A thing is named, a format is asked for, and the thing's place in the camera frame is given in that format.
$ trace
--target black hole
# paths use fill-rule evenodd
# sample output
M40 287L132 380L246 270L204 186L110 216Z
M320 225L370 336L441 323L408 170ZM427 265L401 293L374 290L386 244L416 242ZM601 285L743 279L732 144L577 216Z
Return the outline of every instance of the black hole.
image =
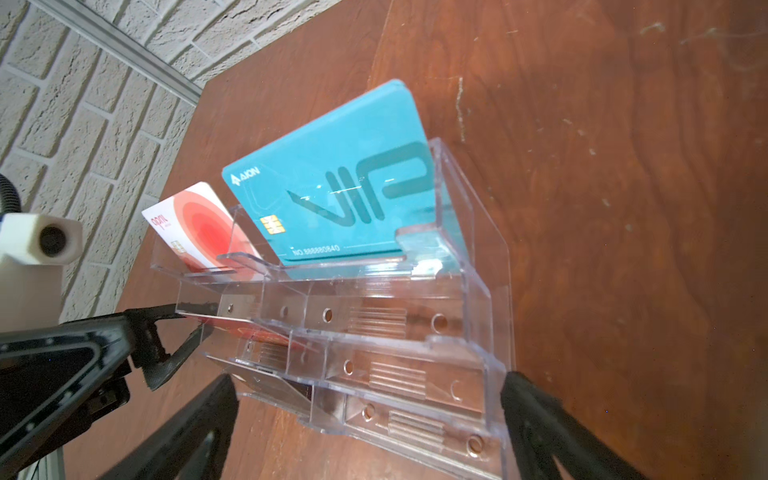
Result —
M67 235L59 227L49 225L40 232L40 250L47 257L56 257L67 246Z

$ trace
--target wooden table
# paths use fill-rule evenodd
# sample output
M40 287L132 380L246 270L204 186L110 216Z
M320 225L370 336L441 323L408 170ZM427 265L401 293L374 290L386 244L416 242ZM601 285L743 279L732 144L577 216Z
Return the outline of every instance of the wooden table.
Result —
M750 0L344 0L206 86L164 197L391 78L509 245L518 368L651 478L768 444L768 11ZM175 300L148 234L120 309ZM166 325L180 343L190 326ZM216 375L65 448L93 478ZM243 400L224 478L445 478Z

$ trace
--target wood grain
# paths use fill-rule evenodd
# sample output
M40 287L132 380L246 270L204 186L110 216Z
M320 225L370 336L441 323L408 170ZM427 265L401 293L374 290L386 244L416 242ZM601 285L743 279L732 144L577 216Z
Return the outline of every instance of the wood grain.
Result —
M518 368L651 478L762 478L766 25L753 0L344 0L209 82L164 196L206 180L232 204L224 165L401 78L507 239ZM175 296L152 241L121 308ZM153 394L131 374L68 475L106 470L216 371L195 359ZM224 477L444 475L245 399Z

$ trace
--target card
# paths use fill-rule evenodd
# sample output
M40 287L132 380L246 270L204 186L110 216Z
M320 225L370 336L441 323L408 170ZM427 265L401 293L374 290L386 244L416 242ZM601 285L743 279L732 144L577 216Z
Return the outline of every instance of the card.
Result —
M191 272L229 269L217 258L231 251L261 258L209 184L200 182L141 212ZM258 280L262 275L255 274Z
M284 264L394 257L435 221L434 164L413 96L390 81L225 167Z

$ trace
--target metal frame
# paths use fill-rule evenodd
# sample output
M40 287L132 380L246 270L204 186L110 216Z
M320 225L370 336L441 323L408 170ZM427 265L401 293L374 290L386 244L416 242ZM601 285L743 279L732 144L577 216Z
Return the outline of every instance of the metal frame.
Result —
M30 2L97 46L120 58L135 71L158 83L170 93L193 107L197 106L200 95L203 93L202 88L78 0L30 0Z

